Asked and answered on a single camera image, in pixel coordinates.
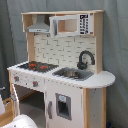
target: stovetop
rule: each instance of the stovetop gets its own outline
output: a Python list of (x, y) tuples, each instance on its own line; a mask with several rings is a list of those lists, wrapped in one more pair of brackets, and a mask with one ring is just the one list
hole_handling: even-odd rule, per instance
[(32, 62), (28, 62), (23, 65), (20, 65), (17, 68), (23, 68), (23, 69), (27, 69), (27, 70), (45, 73), (45, 72), (48, 72), (56, 67), (58, 67), (58, 65), (32, 61)]

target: gray curtain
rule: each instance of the gray curtain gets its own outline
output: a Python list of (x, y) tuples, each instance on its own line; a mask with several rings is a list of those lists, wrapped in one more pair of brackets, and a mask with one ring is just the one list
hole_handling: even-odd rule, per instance
[(107, 88), (107, 121), (112, 122), (115, 128), (128, 128), (128, 0), (0, 1), (7, 1), (13, 37), (12, 43), (11, 36), (9, 35), (10, 30), (8, 29), (10, 26), (6, 24), (4, 28), (8, 32), (8, 38), (3, 38), (2, 45), (4, 45), (4, 54), (6, 56), (7, 54), (12, 55), (11, 60), (10, 57), (7, 57), (8, 60), (4, 60), (6, 66), (14, 64), (15, 61), (16, 63), (20, 63), (27, 60), (26, 37), (25, 33), (22, 32), (21, 12), (105, 10), (103, 24), (103, 66), (104, 70), (110, 71), (116, 76), (114, 85)]
[(15, 64), (12, 32), (6, 0), (0, 0), (0, 92), (3, 100), (10, 97), (7, 67)]

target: microwave door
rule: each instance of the microwave door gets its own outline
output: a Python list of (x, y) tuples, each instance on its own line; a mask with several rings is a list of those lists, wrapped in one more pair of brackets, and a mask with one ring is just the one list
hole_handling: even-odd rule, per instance
[(50, 17), (51, 37), (67, 37), (79, 35), (79, 15)]

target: white cabinet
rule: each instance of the white cabinet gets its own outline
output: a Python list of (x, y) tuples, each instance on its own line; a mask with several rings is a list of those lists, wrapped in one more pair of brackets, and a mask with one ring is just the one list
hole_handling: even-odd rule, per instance
[(83, 90), (46, 80), (46, 128), (84, 128)]
[(49, 18), (51, 37), (86, 35), (93, 32), (93, 15), (91, 14), (53, 16)]

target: white toy kitchen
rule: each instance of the white toy kitchen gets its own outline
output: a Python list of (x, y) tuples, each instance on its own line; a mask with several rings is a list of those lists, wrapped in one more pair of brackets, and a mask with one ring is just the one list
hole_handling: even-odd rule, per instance
[(13, 116), (38, 128), (106, 128), (103, 11), (22, 13), (28, 61), (9, 67)]

